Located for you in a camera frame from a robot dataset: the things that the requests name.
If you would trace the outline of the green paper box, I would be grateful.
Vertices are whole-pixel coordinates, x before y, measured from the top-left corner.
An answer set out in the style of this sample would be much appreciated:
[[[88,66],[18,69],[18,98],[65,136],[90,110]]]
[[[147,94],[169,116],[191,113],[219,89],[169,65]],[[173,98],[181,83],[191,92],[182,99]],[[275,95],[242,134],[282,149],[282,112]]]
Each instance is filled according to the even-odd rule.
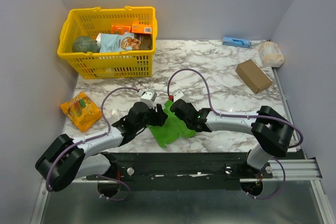
[[[165,109],[163,111],[168,117],[163,126],[148,126],[161,148],[166,148],[168,144],[173,143],[179,138],[190,138],[196,135],[195,131],[188,129],[185,123],[170,111],[172,104],[171,100],[167,100],[164,103]]]

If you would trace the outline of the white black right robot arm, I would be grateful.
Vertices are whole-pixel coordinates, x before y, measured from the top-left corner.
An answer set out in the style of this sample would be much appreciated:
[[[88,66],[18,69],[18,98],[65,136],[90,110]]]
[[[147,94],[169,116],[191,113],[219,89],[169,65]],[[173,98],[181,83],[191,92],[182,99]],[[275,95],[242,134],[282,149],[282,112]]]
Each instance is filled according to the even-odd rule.
[[[285,157],[291,148],[292,125],[269,106],[256,112],[220,114],[210,108],[198,111],[191,103],[179,99],[170,111],[196,132],[231,131],[254,136],[258,145],[248,152],[241,165],[242,173],[249,178],[259,174],[273,157]]]

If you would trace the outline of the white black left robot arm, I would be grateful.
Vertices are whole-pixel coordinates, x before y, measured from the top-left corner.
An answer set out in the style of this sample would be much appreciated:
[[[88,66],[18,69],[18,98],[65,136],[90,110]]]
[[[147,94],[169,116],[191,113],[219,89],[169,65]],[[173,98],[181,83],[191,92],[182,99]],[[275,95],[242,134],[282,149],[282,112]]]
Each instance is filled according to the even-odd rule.
[[[58,136],[38,159],[35,168],[45,179],[49,192],[61,191],[75,179],[86,158],[125,145],[147,126],[163,126],[167,118],[160,104],[150,108],[144,102],[136,102],[127,115],[106,130],[78,138],[67,134]]]

